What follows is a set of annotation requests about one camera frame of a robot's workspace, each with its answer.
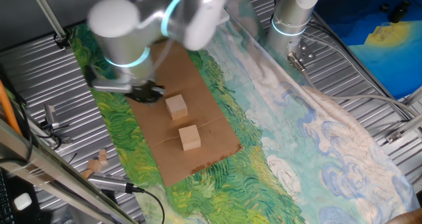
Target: brown cardboard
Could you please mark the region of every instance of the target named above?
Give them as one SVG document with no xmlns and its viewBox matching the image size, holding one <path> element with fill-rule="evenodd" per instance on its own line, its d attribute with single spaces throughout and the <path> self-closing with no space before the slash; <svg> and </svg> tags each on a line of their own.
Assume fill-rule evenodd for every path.
<svg viewBox="0 0 422 224">
<path fill-rule="evenodd" d="M 166 43 L 154 45 L 157 59 Z M 164 99 L 181 94 L 189 114 L 172 121 L 164 99 L 153 105 L 128 98 L 166 186 L 171 186 L 241 150 L 233 129 L 183 47 L 174 43 L 156 71 Z M 183 151 L 179 128 L 196 125 L 201 147 Z"/>
</svg>

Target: wooden cube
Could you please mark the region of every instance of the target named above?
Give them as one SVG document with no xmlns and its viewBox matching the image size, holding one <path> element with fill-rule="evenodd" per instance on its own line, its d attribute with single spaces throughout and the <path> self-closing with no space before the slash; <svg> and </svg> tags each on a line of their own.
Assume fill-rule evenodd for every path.
<svg viewBox="0 0 422 224">
<path fill-rule="evenodd" d="M 100 172 L 101 171 L 101 164 L 98 160 L 90 160 L 88 161 L 88 169 L 93 170 L 94 172 Z"/>
<path fill-rule="evenodd" d="M 107 165 L 108 164 L 106 155 L 99 156 L 98 161 L 100 162 L 101 165 Z"/>
<path fill-rule="evenodd" d="M 85 177 L 85 179 L 87 179 L 93 172 L 94 172 L 93 170 L 87 169 L 82 172 L 82 175 Z"/>
<path fill-rule="evenodd" d="M 182 95 L 166 99 L 167 110 L 173 120 L 187 116 L 187 106 Z"/>
<path fill-rule="evenodd" d="M 105 155 L 105 158 L 107 158 L 107 151 L 106 149 L 102 149 L 98 152 L 100 155 Z"/>
<path fill-rule="evenodd" d="M 196 125 L 180 128 L 179 134 L 184 151 L 200 147 L 200 137 Z"/>
</svg>

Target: metal slatted floor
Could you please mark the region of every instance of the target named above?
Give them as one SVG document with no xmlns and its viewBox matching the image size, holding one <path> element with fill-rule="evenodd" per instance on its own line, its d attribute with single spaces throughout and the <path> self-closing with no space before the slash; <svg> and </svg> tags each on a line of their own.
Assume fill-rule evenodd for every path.
<svg viewBox="0 0 422 224">
<path fill-rule="evenodd" d="M 82 172 L 88 161 L 105 148 L 109 159 L 102 172 L 126 175 L 72 49 L 59 49 L 53 37 L 48 36 L 0 53 L 0 64 L 26 100 L 31 118 L 42 122 L 47 103 L 55 106 L 62 125 L 69 125 L 55 133 L 71 137 L 71 143 L 62 144 L 56 151 L 65 161 L 70 161 L 76 154 L 71 165 Z M 53 223 L 57 223 L 67 204 L 39 188 L 36 192 L 40 207 L 54 211 Z M 143 220 L 134 195 L 120 193 L 116 194 L 116 199 L 123 211 Z"/>
</svg>

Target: van gogh print tablecloth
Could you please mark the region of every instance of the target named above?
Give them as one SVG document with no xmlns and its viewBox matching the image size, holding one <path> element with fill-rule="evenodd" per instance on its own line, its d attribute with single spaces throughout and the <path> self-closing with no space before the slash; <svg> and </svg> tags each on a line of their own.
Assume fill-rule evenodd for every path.
<svg viewBox="0 0 422 224">
<path fill-rule="evenodd" d="M 82 69 L 93 61 L 112 77 L 86 25 L 74 28 L 71 41 Z M 92 90 L 127 175 L 163 202 L 166 223 L 386 223 L 419 207 L 365 129 L 296 83 L 300 75 L 236 22 L 189 55 L 244 149 L 169 188 L 126 99 Z M 160 223 L 156 201 L 137 198 L 147 223 Z"/>
</svg>

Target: silver metal frame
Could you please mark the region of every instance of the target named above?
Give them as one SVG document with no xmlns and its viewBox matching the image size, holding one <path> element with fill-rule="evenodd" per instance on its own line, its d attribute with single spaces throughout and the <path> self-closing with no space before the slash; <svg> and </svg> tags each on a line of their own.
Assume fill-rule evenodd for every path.
<svg viewBox="0 0 422 224">
<path fill-rule="evenodd" d="M 137 223 L 51 148 L 40 140 L 39 143 L 39 148 L 32 148 L 29 165 L 21 167 L 9 162 L 0 166 L 103 223 L 113 224 L 112 218 L 120 223 Z M 0 120 L 0 156 L 22 158 L 27 152 L 28 141 Z"/>
<path fill-rule="evenodd" d="M 55 33 L 60 37 L 60 40 L 64 40 L 66 38 L 66 32 L 61 27 L 58 19 L 55 17 L 53 10 L 51 10 L 50 6 L 47 3 L 47 0 L 36 0 L 36 1 L 38 5 L 40 6 L 41 10 L 44 12 L 45 17 L 47 17 L 48 21 L 53 27 Z"/>
</svg>

